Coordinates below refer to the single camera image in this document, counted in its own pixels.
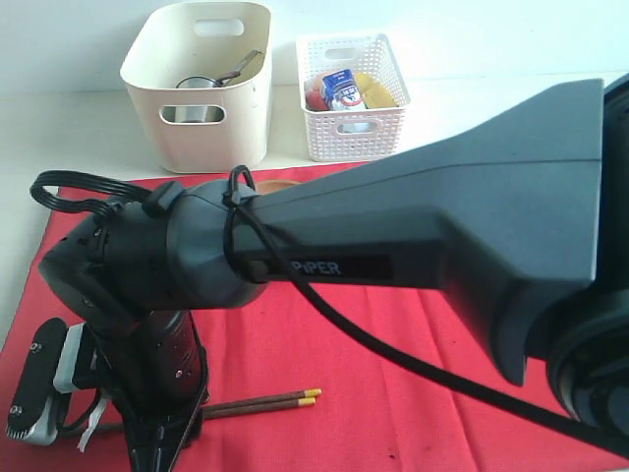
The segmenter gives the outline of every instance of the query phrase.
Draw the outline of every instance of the red fruit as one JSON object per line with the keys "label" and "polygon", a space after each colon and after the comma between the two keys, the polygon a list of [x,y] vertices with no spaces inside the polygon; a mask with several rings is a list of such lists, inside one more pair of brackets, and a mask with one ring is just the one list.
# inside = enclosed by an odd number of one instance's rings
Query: red fruit
{"label": "red fruit", "polygon": [[306,105],[312,111],[327,111],[327,105],[318,90],[308,90],[306,92]]}

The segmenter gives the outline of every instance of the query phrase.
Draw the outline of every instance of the white plastic basket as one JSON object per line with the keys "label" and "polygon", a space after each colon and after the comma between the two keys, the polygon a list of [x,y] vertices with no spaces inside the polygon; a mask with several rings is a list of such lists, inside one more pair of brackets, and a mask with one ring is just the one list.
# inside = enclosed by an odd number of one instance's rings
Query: white plastic basket
{"label": "white plastic basket", "polygon": [[[251,2],[178,3],[153,12],[120,75],[160,165],[173,172],[226,172],[266,155],[270,125],[269,10]],[[177,88],[190,76],[218,79],[251,50],[263,53],[225,88]],[[177,123],[181,105],[222,109],[222,120]]]}
{"label": "white plastic basket", "polygon": [[[397,150],[411,97],[385,34],[303,36],[297,40],[297,63],[312,160],[374,160],[387,157]],[[306,86],[309,81],[319,74],[340,69],[370,74],[387,89],[398,107],[362,111],[310,111],[306,106]],[[369,130],[344,133],[343,125],[351,123],[369,123]]]}

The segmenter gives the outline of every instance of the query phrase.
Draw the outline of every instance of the metal measuring cup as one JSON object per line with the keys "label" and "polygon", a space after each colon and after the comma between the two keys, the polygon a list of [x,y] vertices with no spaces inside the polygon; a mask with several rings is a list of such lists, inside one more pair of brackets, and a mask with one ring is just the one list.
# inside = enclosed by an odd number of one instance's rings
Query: metal measuring cup
{"label": "metal measuring cup", "polygon": [[[245,58],[238,63],[233,71],[222,75],[218,79],[211,79],[205,76],[187,77],[179,84],[176,89],[216,89],[227,86],[232,80],[240,77],[241,72],[254,60],[256,56],[261,54],[260,51],[253,50]],[[224,112],[217,106],[178,106],[175,109],[176,123],[215,123],[221,121]]]}

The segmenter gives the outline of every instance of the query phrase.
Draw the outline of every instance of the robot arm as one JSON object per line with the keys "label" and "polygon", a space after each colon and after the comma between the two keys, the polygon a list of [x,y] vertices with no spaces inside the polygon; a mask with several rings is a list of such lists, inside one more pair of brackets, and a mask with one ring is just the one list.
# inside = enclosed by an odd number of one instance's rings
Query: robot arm
{"label": "robot arm", "polygon": [[[574,418],[626,437],[627,84],[550,88],[455,138],[237,197],[304,280],[440,289],[508,381],[544,359]],[[286,279],[249,224],[226,224],[226,188],[171,182],[143,202],[110,201],[115,211],[86,218],[39,266],[106,361],[134,470],[169,470],[203,397],[186,310],[242,306]],[[142,441],[146,417],[173,441]],[[160,464],[157,450],[169,451]]]}

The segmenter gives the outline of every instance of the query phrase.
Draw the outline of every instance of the yellow chopstick tip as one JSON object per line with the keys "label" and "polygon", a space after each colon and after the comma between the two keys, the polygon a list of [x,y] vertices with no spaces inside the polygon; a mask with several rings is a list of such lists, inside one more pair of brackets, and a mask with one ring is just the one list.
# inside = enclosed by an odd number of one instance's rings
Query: yellow chopstick tip
{"label": "yellow chopstick tip", "polygon": [[300,398],[298,400],[299,406],[313,406],[316,403],[316,398],[309,396],[308,398]]}
{"label": "yellow chopstick tip", "polygon": [[319,396],[322,393],[323,393],[323,390],[321,390],[320,388],[309,388],[308,390],[304,390],[304,396],[305,397]]}

